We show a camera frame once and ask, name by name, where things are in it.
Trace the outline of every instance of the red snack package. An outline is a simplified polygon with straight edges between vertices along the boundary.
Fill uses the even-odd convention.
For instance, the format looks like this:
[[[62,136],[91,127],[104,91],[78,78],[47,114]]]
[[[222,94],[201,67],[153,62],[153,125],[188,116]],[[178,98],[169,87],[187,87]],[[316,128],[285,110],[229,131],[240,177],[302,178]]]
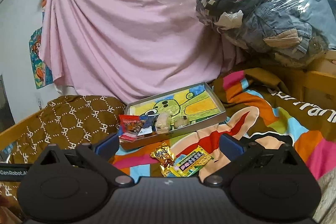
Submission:
[[[120,125],[124,133],[138,134],[145,121],[140,120],[139,116],[119,115]]]
[[[127,142],[134,142],[135,140],[137,140],[137,138],[138,137],[136,135],[130,133],[124,133],[119,137],[119,139]]]

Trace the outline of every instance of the snack package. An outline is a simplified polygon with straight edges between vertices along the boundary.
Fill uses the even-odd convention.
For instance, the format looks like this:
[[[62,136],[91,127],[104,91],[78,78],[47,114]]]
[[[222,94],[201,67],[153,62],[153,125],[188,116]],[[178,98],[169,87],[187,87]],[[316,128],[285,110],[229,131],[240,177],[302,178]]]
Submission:
[[[177,164],[169,167],[168,171],[177,177],[190,177],[198,172],[211,159],[213,159],[213,157],[202,147],[198,146]]]
[[[181,128],[189,125],[189,119],[187,116],[174,117],[174,128]]]
[[[171,115],[168,112],[160,113],[155,123],[157,134],[168,133],[170,130],[170,123]]]
[[[123,135],[121,135],[119,137],[119,139],[123,140],[123,141],[127,141],[127,142],[134,142],[135,140],[138,139],[138,136],[135,134],[131,134],[131,133],[124,133]]]
[[[161,163],[161,173],[164,177],[166,177],[169,173],[169,167],[174,165],[174,161],[176,159],[175,155],[170,151],[170,147],[164,142],[152,153],[150,153],[150,156],[159,160]]]
[[[140,120],[139,116],[119,115],[120,125],[124,133],[138,134],[145,121]]]
[[[148,128],[148,127],[153,127],[155,126],[155,122],[158,118],[158,114],[157,115],[153,115],[153,116],[146,116],[146,115],[143,115],[143,116],[140,116],[140,120],[144,121],[144,124],[142,126],[142,128]]]
[[[177,158],[176,158],[176,160],[175,160],[175,162],[174,162],[174,165],[176,165],[178,162],[180,162],[181,160],[183,160],[185,157],[186,157],[187,155],[185,155],[185,154],[181,154],[181,155],[179,155]],[[178,174],[178,176],[176,176],[176,175],[174,175],[172,172],[168,172],[168,174],[167,174],[167,177],[168,178],[176,178],[176,177],[181,177],[179,174]]]

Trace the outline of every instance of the brown patterned pillow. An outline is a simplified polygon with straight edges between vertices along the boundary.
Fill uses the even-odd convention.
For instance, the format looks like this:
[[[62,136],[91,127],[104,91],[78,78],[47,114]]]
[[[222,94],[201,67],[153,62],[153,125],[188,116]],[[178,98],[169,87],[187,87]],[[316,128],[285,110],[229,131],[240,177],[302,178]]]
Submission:
[[[62,96],[48,103],[27,123],[27,129],[16,141],[10,163],[33,163],[43,149],[56,143],[61,149],[74,149],[80,143],[96,143],[119,127],[119,114],[125,105],[118,99],[105,96]],[[12,198],[16,215],[19,183],[1,183],[0,194]]]

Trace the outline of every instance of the carbon fiber surface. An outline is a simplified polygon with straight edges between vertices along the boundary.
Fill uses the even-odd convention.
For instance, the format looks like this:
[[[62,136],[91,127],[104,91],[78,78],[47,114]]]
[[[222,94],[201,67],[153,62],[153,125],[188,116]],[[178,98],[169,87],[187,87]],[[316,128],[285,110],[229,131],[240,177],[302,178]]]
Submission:
[[[141,178],[130,188],[114,192],[95,215],[78,224],[271,224],[235,208],[225,192],[191,178]],[[312,220],[293,224],[313,224]],[[26,224],[39,224],[28,220]]]

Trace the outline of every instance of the plastic bag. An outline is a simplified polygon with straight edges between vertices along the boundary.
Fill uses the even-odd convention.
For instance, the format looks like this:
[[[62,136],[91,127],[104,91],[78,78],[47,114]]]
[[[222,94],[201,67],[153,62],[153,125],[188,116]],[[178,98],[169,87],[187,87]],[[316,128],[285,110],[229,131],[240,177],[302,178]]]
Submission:
[[[266,53],[284,66],[305,67],[336,46],[328,0],[196,0],[194,10],[200,22],[234,45]]]

